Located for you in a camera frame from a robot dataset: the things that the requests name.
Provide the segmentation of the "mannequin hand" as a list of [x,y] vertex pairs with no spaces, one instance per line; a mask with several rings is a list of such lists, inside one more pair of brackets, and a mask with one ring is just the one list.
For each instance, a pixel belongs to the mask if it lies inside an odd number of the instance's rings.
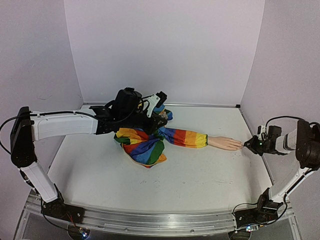
[[207,142],[211,147],[226,151],[237,151],[241,150],[243,147],[243,144],[240,141],[224,136],[209,136]]

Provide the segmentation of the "rainbow striped cloth garment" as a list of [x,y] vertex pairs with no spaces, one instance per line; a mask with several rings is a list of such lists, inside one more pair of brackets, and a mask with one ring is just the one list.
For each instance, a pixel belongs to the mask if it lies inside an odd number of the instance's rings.
[[165,162],[164,140],[170,144],[199,149],[208,145],[208,135],[190,130],[161,127],[152,134],[139,128],[120,128],[114,135],[124,152],[137,164],[151,168]]

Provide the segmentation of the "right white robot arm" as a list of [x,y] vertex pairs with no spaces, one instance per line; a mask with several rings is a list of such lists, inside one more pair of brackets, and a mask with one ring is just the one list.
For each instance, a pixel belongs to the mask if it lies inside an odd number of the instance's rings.
[[320,124],[296,117],[296,128],[282,134],[276,125],[260,125],[257,134],[244,143],[253,154],[286,156],[295,154],[296,162],[288,176],[268,187],[251,208],[232,211],[237,228],[252,225],[270,225],[281,218],[280,207],[288,207],[287,197],[309,175],[320,168]]

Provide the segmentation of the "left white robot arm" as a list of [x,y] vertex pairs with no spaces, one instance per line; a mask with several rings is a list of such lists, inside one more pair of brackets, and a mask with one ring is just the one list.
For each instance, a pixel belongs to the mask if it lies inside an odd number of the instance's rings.
[[91,106],[85,112],[63,110],[54,112],[31,111],[22,107],[10,133],[11,162],[18,168],[24,181],[39,194],[41,213],[45,216],[80,224],[85,210],[66,204],[58,187],[43,170],[35,152],[34,143],[42,139],[76,134],[104,135],[120,128],[155,132],[168,121],[155,113],[167,99],[160,91],[143,97],[134,88],[121,89],[106,105]]

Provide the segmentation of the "small nail polish bottle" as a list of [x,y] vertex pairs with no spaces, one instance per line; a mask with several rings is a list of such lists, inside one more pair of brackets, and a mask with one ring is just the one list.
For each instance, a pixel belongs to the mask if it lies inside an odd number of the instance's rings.
[[168,115],[167,115],[167,113],[165,112],[165,111],[163,111],[163,112],[161,112],[160,114],[159,114],[159,116],[161,116],[162,118],[164,118],[164,119],[168,119]]

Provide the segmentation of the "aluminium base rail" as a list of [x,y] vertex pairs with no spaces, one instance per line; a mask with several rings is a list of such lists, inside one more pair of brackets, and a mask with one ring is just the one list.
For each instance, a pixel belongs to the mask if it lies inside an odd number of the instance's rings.
[[254,224],[238,228],[231,212],[200,213],[132,213],[65,205],[53,209],[31,195],[26,209],[33,210],[47,220],[65,223],[87,230],[100,230],[114,234],[151,237],[208,236],[227,232],[256,231],[267,225]]

